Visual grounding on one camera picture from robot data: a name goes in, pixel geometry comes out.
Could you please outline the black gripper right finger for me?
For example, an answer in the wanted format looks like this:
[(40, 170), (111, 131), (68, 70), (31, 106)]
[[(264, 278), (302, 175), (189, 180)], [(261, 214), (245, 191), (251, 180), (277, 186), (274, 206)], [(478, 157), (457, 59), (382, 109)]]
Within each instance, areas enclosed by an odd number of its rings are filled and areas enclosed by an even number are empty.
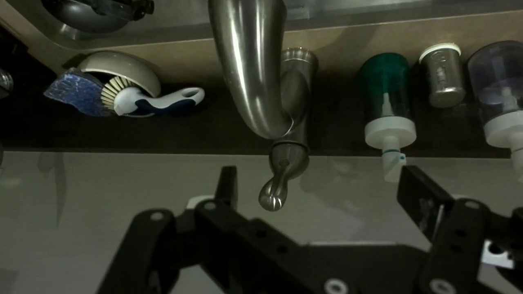
[(452, 198), (415, 165), (400, 172), (397, 203), (431, 243), (416, 286), (421, 294), (501, 294), (478, 281), (483, 253), (508, 255), (496, 273), (523, 291), (523, 207), (509, 216), (472, 198)]

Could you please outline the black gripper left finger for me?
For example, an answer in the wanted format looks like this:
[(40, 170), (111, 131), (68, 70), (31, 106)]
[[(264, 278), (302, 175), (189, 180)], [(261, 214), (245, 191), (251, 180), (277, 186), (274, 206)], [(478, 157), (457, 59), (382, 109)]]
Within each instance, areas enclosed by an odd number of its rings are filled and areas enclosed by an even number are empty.
[(237, 168), (223, 167), (215, 193), (194, 199), (179, 216), (170, 209), (135, 214), (96, 294), (168, 294), (179, 271), (202, 258), (196, 214), (233, 207), (235, 203)]

